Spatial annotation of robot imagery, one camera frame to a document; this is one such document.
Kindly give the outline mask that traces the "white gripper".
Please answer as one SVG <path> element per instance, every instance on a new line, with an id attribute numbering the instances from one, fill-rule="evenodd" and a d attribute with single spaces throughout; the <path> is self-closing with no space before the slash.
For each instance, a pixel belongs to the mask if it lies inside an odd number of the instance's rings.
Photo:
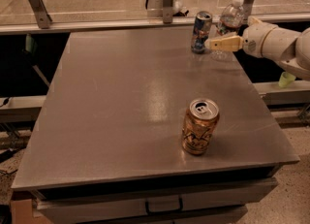
<path id="1" fill-rule="evenodd" d="M 242 37 L 237 35 L 215 37 L 207 39 L 204 44 L 208 49 L 222 51 L 238 51 L 243 47 L 248 55 L 269 58 L 271 53 L 265 50 L 267 48 L 265 40 L 277 25 L 262 22 L 255 16 L 248 16 L 247 24 L 249 26 L 243 31 Z"/>

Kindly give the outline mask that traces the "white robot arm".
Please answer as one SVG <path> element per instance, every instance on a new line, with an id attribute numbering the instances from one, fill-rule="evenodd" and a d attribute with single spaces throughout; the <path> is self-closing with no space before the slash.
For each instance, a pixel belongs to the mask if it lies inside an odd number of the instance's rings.
<path id="1" fill-rule="evenodd" d="M 279 27 L 249 16 L 248 27 L 241 36 L 235 32 L 207 39 L 211 50 L 238 51 L 256 58 L 272 60 L 284 71 L 310 80 L 310 29 L 303 32 Z"/>

